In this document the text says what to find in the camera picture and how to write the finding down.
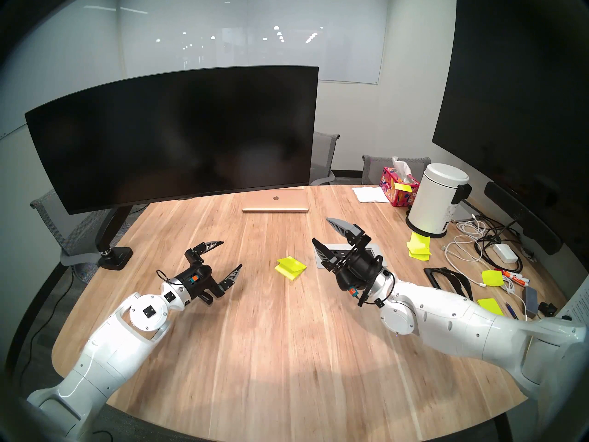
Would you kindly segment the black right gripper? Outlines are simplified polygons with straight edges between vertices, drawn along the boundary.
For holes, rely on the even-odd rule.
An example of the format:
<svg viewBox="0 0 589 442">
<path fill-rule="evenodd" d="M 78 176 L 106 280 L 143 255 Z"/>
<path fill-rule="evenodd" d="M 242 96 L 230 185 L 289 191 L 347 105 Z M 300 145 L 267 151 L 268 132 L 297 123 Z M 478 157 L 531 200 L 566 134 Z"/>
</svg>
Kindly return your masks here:
<svg viewBox="0 0 589 442">
<path fill-rule="evenodd" d="M 382 255 L 372 255 L 367 250 L 371 238 L 356 224 L 336 218 L 326 218 L 328 224 L 346 239 L 347 245 L 326 246 L 316 238 L 312 239 L 314 250 L 320 259 L 322 266 L 336 275 L 338 287 L 343 292 L 368 291 L 376 281 L 376 277 L 384 268 Z M 334 253 L 331 249 L 355 250 L 351 258 L 342 265 L 342 255 Z"/>
</svg>

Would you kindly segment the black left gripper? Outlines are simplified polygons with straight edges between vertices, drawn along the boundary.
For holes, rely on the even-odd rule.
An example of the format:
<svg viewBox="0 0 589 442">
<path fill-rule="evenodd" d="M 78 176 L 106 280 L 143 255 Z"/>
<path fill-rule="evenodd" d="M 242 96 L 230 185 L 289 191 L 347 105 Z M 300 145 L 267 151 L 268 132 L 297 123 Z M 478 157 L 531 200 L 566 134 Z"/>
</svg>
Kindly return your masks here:
<svg viewBox="0 0 589 442">
<path fill-rule="evenodd" d="M 188 295 L 192 301 L 200 299 L 206 305 L 212 305 L 214 298 L 223 297 L 225 292 L 236 283 L 243 266 L 242 264 L 239 264 L 219 283 L 212 276 L 213 270 L 211 266 L 203 264 L 202 255 L 223 243 L 223 241 L 202 242 L 194 248 L 185 251 L 185 258 L 191 267 L 178 274 L 177 280 L 188 291 Z"/>
</svg>

